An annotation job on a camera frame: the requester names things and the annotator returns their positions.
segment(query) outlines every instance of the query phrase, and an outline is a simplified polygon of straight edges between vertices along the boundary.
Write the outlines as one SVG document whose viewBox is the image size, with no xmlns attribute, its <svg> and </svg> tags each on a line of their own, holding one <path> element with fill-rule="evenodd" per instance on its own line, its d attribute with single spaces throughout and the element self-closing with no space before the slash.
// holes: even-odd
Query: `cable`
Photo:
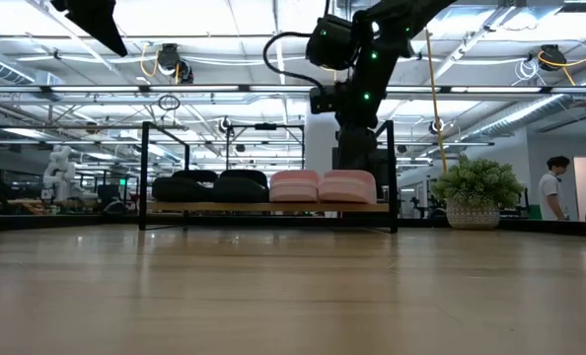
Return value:
<svg viewBox="0 0 586 355">
<path fill-rule="evenodd" d="M 146 54 L 147 47 L 148 44 L 144 43 L 144 49 L 142 49 L 142 56 L 139 60 L 139 67 L 142 69 L 142 73 L 144 73 L 144 75 L 150 78 L 154 77 L 155 74 L 157 74 L 157 65 L 159 64 L 159 50 L 155 53 L 155 68 L 153 69 L 153 74 L 151 74 L 146 71 L 146 68 L 144 68 L 144 55 Z"/>
<path fill-rule="evenodd" d="M 425 28 L 424 35 L 427 38 L 427 51 L 429 52 L 429 76 L 431 82 L 431 94 L 433 95 L 433 113 L 435 114 L 435 130 L 438 132 L 438 147 L 440 147 L 440 156 L 442 157 L 442 172 L 447 172 L 447 156 L 444 152 L 444 144 L 442 139 L 442 124 L 440 123 L 440 116 L 438 115 L 438 99 L 435 92 L 435 76 L 433 75 L 433 61 L 431 61 L 431 35 L 429 29 Z"/>
<path fill-rule="evenodd" d="M 287 72 L 287 71 L 285 71 L 285 70 L 280 70 L 280 69 L 278 69 L 278 68 L 274 67 L 274 66 L 273 66 L 273 65 L 272 65 L 272 64 L 269 62 L 269 60 L 268 60 L 268 57 L 267 57 L 267 55 L 268 55 L 268 51 L 269 51 L 269 48 L 270 48 L 270 47 L 271 47 L 271 45 L 272 45 L 272 44 L 274 44 L 274 43 L 275 43 L 277 40 L 279 40 L 279 39 L 281 39 L 281 38 L 283 38 L 283 37 L 286 37 L 286 36 L 295 36 L 295 37 L 301 37 L 301 38 L 308 38 L 308 37 L 310 37 L 310 36 L 311 36 L 311 34 L 300 34 L 300 33 L 296 33 L 296 32 L 284 32 L 284 33 L 281 33 L 281 34 L 279 34 L 279 35 L 275 35 L 275 36 L 273 36 L 273 37 L 272 37 L 272 38 L 271 38 L 271 39 L 270 39 L 270 40 L 269 40 L 269 41 L 266 43 L 266 45 L 264 46 L 264 49 L 262 50 L 262 61 L 264 61 L 264 64 L 265 64 L 265 65 L 266 65 L 266 66 L 267 66 L 269 69 L 271 69 L 271 71 L 273 71 L 273 72 L 276 72 L 276 73 L 278 73 L 278 74 L 286 75 L 286 76 L 288 76 L 288 77 L 291 77 L 291 78 L 297 78 L 297 79 L 301 79 L 301 80 L 305 80 L 305 81 L 308 81 L 308 82 L 310 82 L 310 83 L 313 83 L 313 84 L 315 84 L 315 86 L 317 86 L 318 88 L 320 88 L 320 90 L 322 91 L 322 93 L 324 93 L 324 92 L 325 92 L 325 90 L 324 90 L 324 86 L 323 86 L 323 85 L 322 85 L 322 83 L 320 83 L 319 81 L 317 81 L 317 80 L 315 80 L 315 79 L 313 79 L 313 78 L 311 78 L 311 77 L 309 77 L 309 76 L 303 75 L 303 74 L 295 74 L 295 73 Z"/>
<path fill-rule="evenodd" d="M 582 63 L 586 62 L 586 58 L 584 58 L 584 59 L 579 60 L 579 61 L 574 62 L 574 63 L 567 63 L 567 64 L 552 63 L 552 62 L 550 62 L 550 61 L 545 60 L 545 59 L 542 58 L 542 55 L 544 53 L 545 53 L 544 51 L 540 51 L 539 52 L 539 60 L 541 60 L 545 64 L 549 64 L 551 66 L 558 67 L 558 68 L 568 68 L 568 67 L 576 66 L 576 65 L 579 65 L 579 64 L 582 64 Z"/>
</svg>

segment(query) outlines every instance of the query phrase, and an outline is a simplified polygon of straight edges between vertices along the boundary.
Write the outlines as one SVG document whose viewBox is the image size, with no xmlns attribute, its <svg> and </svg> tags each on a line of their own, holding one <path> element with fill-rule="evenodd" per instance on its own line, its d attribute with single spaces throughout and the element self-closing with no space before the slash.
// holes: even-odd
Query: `black pole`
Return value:
<svg viewBox="0 0 586 355">
<path fill-rule="evenodd" d="M 396 147 L 394 147 L 394 122 L 390 119 L 385 121 L 388 130 L 388 179 L 390 183 L 390 232 L 399 231 L 397 216 L 399 214 L 399 184 L 396 172 Z"/>
<path fill-rule="evenodd" d="M 190 146 L 189 145 L 185 145 L 183 147 L 183 158 L 185 159 L 185 170 L 190 170 Z"/>
<path fill-rule="evenodd" d="M 128 192 L 128 176 L 124 177 L 124 199 L 122 199 L 122 202 L 124 202 L 124 205 L 126 205 L 126 193 Z"/>
<path fill-rule="evenodd" d="M 230 170 L 230 132 L 231 129 L 228 126 L 225 132 L 225 139 L 227 144 L 225 144 L 225 170 Z"/>
<path fill-rule="evenodd" d="M 302 126 L 302 170 L 306 166 L 306 128 Z"/>
<path fill-rule="evenodd" d="M 146 189 L 148 186 L 148 134 L 150 130 L 150 122 L 142 123 L 142 164 L 140 165 L 139 178 L 141 183 L 139 185 L 139 230 L 146 230 Z"/>
</svg>

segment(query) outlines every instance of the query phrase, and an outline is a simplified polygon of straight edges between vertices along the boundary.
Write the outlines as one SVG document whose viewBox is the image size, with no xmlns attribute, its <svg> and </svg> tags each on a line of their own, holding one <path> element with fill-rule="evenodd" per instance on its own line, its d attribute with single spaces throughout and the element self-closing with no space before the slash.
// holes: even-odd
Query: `black metal frame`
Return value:
<svg viewBox="0 0 586 355">
<path fill-rule="evenodd" d="M 148 145 L 150 143 L 150 131 L 151 128 L 157 129 L 159 132 L 164 133 L 165 135 L 172 138 L 174 141 L 179 142 L 184 146 L 184 153 L 185 153 L 185 169 L 189 168 L 189 160 L 190 160 L 190 147 L 185 144 L 181 139 L 179 139 L 174 134 L 168 132 L 166 129 L 154 124 L 153 122 L 143 122 L 142 123 L 142 158 L 141 158 L 141 165 L 140 165 L 140 183 L 139 183 L 139 208 L 137 214 L 137 220 L 139 225 L 140 231 L 146 230 L 146 210 L 147 210 L 147 194 L 146 191 L 148 189 Z"/>
<path fill-rule="evenodd" d="M 398 173 L 396 171 L 396 147 L 394 146 L 394 122 L 391 119 L 383 122 L 381 127 L 376 131 L 375 135 L 378 137 L 387 131 L 388 143 L 388 184 L 389 184 L 389 201 L 390 211 L 388 212 L 388 222 L 390 233 L 394 234 L 399 231 L 399 182 Z"/>
<path fill-rule="evenodd" d="M 284 128 L 286 130 L 288 130 L 289 128 L 298 128 L 302 131 L 302 169 L 304 169 L 304 167 L 306 166 L 306 132 L 304 131 L 304 124 L 272 124 L 270 125 L 271 127 L 274 127 L 275 129 L 277 128 Z M 230 124 L 227 126 L 227 129 L 225 130 L 225 169 L 229 170 L 230 169 L 230 145 L 232 143 L 234 143 L 234 140 L 230 141 L 231 138 L 231 133 L 234 130 L 234 128 L 240 128 L 242 129 L 240 132 L 238 132 L 238 135 L 236 135 L 234 137 L 234 139 L 238 139 L 238 137 L 240 137 L 245 130 L 253 128 L 255 130 L 263 130 L 260 129 L 260 124 Z M 264 141 L 262 144 L 264 145 L 268 145 L 268 141 Z"/>
<path fill-rule="evenodd" d="M 304 126 L 302 125 L 276 125 L 280 128 L 282 127 L 293 127 L 293 128 L 300 128 L 302 130 L 303 139 L 304 139 Z M 230 147 L 230 131 L 231 128 L 256 128 L 254 125 L 234 125 L 230 126 L 227 129 L 227 158 L 228 158 L 228 167 L 229 167 L 229 147 Z M 148 144 L 149 144 L 149 135 L 150 129 L 155 128 L 162 133 L 168 135 L 169 137 L 173 138 L 174 140 L 181 142 L 185 145 L 185 153 L 186 153 L 186 168 L 188 166 L 188 159 L 189 159 L 189 146 L 187 146 L 181 139 L 175 137 L 174 135 L 168 133 L 163 128 L 156 126 L 151 122 L 144 122 L 142 126 L 142 165 L 141 165 L 141 176 L 140 180 L 142 181 L 140 185 L 140 193 L 139 193 L 139 210 L 138 210 L 138 227 L 140 231 L 149 230 L 147 228 L 148 223 L 148 216 L 147 216 L 147 200 L 146 200 L 146 181 L 148 180 Z M 399 188 L 398 188 L 398 181 L 397 181 L 397 169 L 396 169 L 396 151 L 394 148 L 395 140 L 394 140 L 394 122 L 392 120 L 385 121 L 381 127 L 376 131 L 376 136 L 379 137 L 383 134 L 384 131 L 387 130 L 387 144 L 388 144 L 388 183 L 389 183 L 389 212 L 377 214 L 377 218 L 357 218 L 357 216 L 348 217 L 346 219 L 317 219 L 317 218 L 294 218 L 294 219 L 282 219 L 279 217 L 256 217 L 256 218 L 238 218 L 238 217 L 216 217 L 217 225 L 218 226 L 236 226 L 242 222 L 249 222 L 254 226 L 273 226 L 278 225 L 278 221 L 288 221 L 294 220 L 294 224 L 296 226 L 326 226 L 326 227 L 335 227 L 335 226 L 347 226 L 353 223 L 359 227 L 389 227 L 390 233 L 395 234 L 399 230 L 398 218 L 399 218 Z M 168 216 L 169 218 L 161 218 L 159 216 L 154 217 L 155 221 L 164 221 L 164 224 L 168 222 L 169 224 L 174 224 L 167 227 L 161 228 L 172 228 L 176 226 L 187 226 L 187 213 L 183 213 L 182 217 L 176 216 Z M 199 225 L 201 221 L 211 220 L 212 217 L 190 217 L 189 221 L 191 225 Z"/>
</svg>

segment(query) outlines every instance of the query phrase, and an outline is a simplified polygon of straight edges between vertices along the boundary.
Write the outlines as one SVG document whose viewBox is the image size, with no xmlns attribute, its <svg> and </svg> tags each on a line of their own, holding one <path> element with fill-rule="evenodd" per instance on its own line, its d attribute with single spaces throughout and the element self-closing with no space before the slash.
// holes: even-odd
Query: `fluorescent light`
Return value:
<svg viewBox="0 0 586 355">
<path fill-rule="evenodd" d="M 0 86 L 0 93 L 40 93 L 40 87 L 36 86 L 13 86 L 3 87 Z"/>
<path fill-rule="evenodd" d="M 427 86 L 392 86 L 386 90 L 388 93 L 430 93 L 431 87 Z M 435 92 L 439 93 L 440 88 L 436 87 Z"/>
<path fill-rule="evenodd" d="M 269 93 L 308 93 L 313 86 L 307 85 L 251 85 L 252 92 L 269 92 Z"/>
<path fill-rule="evenodd" d="M 416 162 L 431 162 L 432 159 L 431 158 L 396 158 L 397 162 L 412 162 L 412 161 L 416 161 Z"/>
<path fill-rule="evenodd" d="M 93 145 L 96 144 L 94 141 L 46 141 L 47 144 L 54 145 Z"/>
<path fill-rule="evenodd" d="M 26 129 L 26 128 L 6 128 L 4 129 L 6 132 L 14 133 L 23 135 L 25 137 L 30 138 L 45 138 L 45 134 L 37 132 L 33 129 Z"/>
<path fill-rule="evenodd" d="M 407 146 L 407 147 L 431 147 L 434 144 L 436 144 L 436 143 L 427 143 L 427 142 L 394 142 L 394 145 L 395 146 L 404 145 L 404 146 Z M 388 144 L 386 142 L 381 142 L 380 145 L 387 146 Z"/>
<path fill-rule="evenodd" d="M 139 87 L 136 86 L 62 86 L 51 87 L 54 93 L 137 93 Z"/>
<path fill-rule="evenodd" d="M 432 167 L 431 164 L 398 164 L 397 167 Z"/>
<path fill-rule="evenodd" d="M 25 144 L 40 144 L 39 141 L 31 141 L 31 140 L 11 140 L 11 141 L 3 141 L 0 140 L 0 144 L 19 144 L 19 145 L 25 145 Z"/>
<path fill-rule="evenodd" d="M 217 93 L 217 92 L 237 92 L 237 85 L 175 85 L 175 86 L 152 86 L 152 92 L 166 93 Z"/>
<path fill-rule="evenodd" d="M 451 93 L 511 94 L 538 93 L 538 87 L 453 87 Z"/>
<path fill-rule="evenodd" d="M 493 142 L 465 142 L 465 143 L 445 143 L 445 147 L 485 147 L 493 146 Z"/>
<path fill-rule="evenodd" d="M 586 87 L 553 88 L 551 92 L 555 94 L 586 94 Z"/>
<path fill-rule="evenodd" d="M 282 156 L 274 156 L 274 157 L 230 157 L 230 160 L 255 160 L 255 161 L 259 161 L 259 160 L 282 160 L 282 161 L 287 161 L 287 160 L 302 160 L 304 159 L 303 157 L 282 157 Z"/>
<path fill-rule="evenodd" d="M 102 160 L 113 160 L 116 158 L 116 156 L 113 156 L 111 154 L 105 154 L 105 153 L 86 153 L 86 154 L 90 157 L 94 157 L 96 159 L 102 159 Z"/>
</svg>

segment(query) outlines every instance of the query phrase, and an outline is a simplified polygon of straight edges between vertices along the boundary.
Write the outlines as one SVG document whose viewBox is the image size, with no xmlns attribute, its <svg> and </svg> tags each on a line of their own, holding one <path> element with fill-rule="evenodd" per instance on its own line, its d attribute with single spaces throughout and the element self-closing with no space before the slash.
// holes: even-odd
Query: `potted plant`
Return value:
<svg viewBox="0 0 586 355">
<path fill-rule="evenodd" d="M 433 194 L 447 201 L 447 219 L 458 229 L 493 229 L 499 209 L 514 207 L 524 187 L 509 164 L 460 157 L 432 187 Z"/>
</svg>

